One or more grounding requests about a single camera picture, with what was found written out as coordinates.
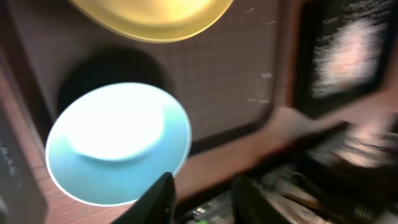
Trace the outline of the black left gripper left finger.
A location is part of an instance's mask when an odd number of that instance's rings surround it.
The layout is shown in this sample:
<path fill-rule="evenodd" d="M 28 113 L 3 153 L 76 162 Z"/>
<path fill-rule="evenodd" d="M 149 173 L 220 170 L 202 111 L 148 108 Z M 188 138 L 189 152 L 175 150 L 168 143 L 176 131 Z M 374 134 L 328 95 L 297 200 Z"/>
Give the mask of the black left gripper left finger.
<path fill-rule="evenodd" d="M 176 198 L 173 175 L 165 172 L 111 224 L 172 224 Z"/>

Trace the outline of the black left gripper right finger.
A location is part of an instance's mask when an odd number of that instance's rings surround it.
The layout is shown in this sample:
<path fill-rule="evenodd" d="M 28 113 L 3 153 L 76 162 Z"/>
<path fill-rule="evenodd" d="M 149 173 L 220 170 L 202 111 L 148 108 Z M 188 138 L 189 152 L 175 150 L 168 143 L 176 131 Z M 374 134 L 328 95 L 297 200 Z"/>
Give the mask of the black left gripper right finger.
<path fill-rule="evenodd" d="M 237 224 L 290 224 L 243 176 L 233 178 L 231 200 Z"/>

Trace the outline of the light blue bowl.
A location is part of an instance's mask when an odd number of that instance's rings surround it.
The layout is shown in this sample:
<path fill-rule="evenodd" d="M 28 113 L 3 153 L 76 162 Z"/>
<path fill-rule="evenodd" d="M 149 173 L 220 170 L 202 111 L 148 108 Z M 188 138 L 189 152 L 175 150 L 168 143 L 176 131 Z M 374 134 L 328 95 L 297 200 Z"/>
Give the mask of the light blue bowl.
<path fill-rule="evenodd" d="M 45 162 L 65 195 L 115 207 L 141 198 L 162 174 L 176 174 L 191 144 L 190 120 L 171 94 L 144 83 L 116 83 L 62 111 L 47 138 Z"/>

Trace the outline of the yellow plate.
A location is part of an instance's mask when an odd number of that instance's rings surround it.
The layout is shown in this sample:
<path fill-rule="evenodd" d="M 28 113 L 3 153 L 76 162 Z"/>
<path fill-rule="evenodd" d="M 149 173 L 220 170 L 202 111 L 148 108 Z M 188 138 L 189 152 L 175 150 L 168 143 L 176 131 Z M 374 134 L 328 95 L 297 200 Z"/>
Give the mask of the yellow plate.
<path fill-rule="evenodd" d="M 232 0 L 70 0 L 106 29 L 152 43 L 189 39 L 211 27 Z"/>

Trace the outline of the pile of rice and nuts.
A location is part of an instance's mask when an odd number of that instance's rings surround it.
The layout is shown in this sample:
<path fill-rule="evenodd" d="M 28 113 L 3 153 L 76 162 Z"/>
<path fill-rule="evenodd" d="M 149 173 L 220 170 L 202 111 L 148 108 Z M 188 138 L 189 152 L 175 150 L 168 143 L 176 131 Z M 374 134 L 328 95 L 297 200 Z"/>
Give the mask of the pile of rice and nuts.
<path fill-rule="evenodd" d="M 328 3 L 313 50 L 312 97 L 326 98 L 374 79 L 396 5 L 394 0 Z"/>

